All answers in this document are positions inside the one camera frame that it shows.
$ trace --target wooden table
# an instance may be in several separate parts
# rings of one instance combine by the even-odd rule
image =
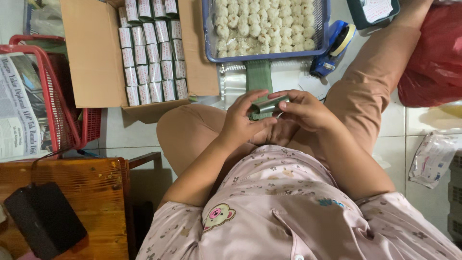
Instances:
[[[88,235],[56,259],[133,259],[133,211],[130,204],[129,170],[152,160],[160,152],[130,161],[123,158],[42,160],[0,163],[0,202],[31,182],[56,182],[85,226]],[[30,251],[10,216],[0,223],[0,246],[13,256]]]

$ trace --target person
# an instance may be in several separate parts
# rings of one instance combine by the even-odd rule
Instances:
[[[381,113],[432,0],[406,0],[373,33],[324,104],[282,91],[281,118],[249,121],[249,91],[227,112],[185,105],[157,125],[178,179],[137,259],[462,259],[371,157]]]

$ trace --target brown pants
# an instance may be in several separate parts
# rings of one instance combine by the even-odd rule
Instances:
[[[372,153],[380,130],[381,114],[390,102],[420,37],[414,27],[393,26],[375,32],[327,94],[325,106],[351,131],[359,145]],[[220,133],[225,111],[205,105],[184,105],[167,112],[157,125],[164,156],[179,176]],[[287,145],[326,165],[316,137],[298,130]],[[225,162],[224,175],[256,148],[239,147]]]

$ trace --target paper label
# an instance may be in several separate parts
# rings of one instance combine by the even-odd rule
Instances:
[[[148,66],[142,65],[142,66],[136,67],[136,69],[138,70],[138,78],[140,79],[140,84],[149,83]]]
[[[131,48],[132,41],[130,39],[130,28],[119,28],[119,38],[121,48]]]
[[[169,41],[167,23],[165,21],[156,21],[157,37],[160,43]]]
[[[179,20],[171,20],[172,39],[181,39],[181,23]]]
[[[144,33],[141,26],[133,27],[133,41],[135,42],[135,46],[137,45],[146,45],[146,40],[144,39]]]
[[[160,72],[159,63],[149,64],[149,78],[150,78],[150,82],[162,81],[162,74]]]
[[[173,92],[173,81],[171,80],[163,81],[162,87],[164,89],[165,101],[175,100],[175,93]]]
[[[175,0],[165,0],[165,10],[167,13],[177,13]]]
[[[173,79],[172,62],[166,61],[166,62],[161,62],[161,64],[162,64],[162,76],[164,77],[164,80],[172,80]]]
[[[178,99],[188,98],[188,89],[186,88],[186,80],[176,81],[176,93],[178,94]]]
[[[159,49],[157,48],[157,44],[147,45],[146,49],[147,49],[147,55],[149,57],[149,62],[159,63],[160,57],[159,57]]]
[[[135,62],[133,60],[133,50],[132,48],[125,48],[122,49],[122,57],[123,57],[123,66],[127,67],[135,67]]]
[[[183,41],[173,40],[173,47],[175,48],[175,57],[177,60],[184,60]]]
[[[140,92],[140,100],[142,105],[150,104],[151,95],[149,94],[149,87],[147,84],[139,85],[138,90]]]
[[[157,43],[156,31],[154,30],[154,25],[151,23],[143,24],[143,29],[146,37],[146,44]]]
[[[160,82],[149,83],[149,89],[151,91],[151,100],[153,103],[162,102],[162,92]]]
[[[175,61],[175,73],[177,79],[186,78],[186,65],[184,61]]]
[[[169,42],[161,43],[160,51],[163,61],[170,61],[172,59],[171,45]]]
[[[125,7],[127,9],[127,18],[129,21],[138,20],[138,10],[136,10],[136,0],[125,0]]]
[[[138,88],[136,86],[126,87],[128,105],[134,106],[140,104],[140,99],[138,97]]]
[[[138,86],[138,79],[136,79],[136,70],[135,68],[126,68],[125,77],[127,78],[127,86]]]
[[[162,0],[152,0],[152,3],[154,5],[154,15],[156,17],[165,17],[165,7],[164,7],[164,2]]]
[[[146,49],[144,46],[135,46],[136,65],[147,64]]]

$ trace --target red plastic bag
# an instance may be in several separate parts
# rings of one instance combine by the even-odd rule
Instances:
[[[435,6],[398,83],[407,107],[431,107],[462,99],[462,4]]]

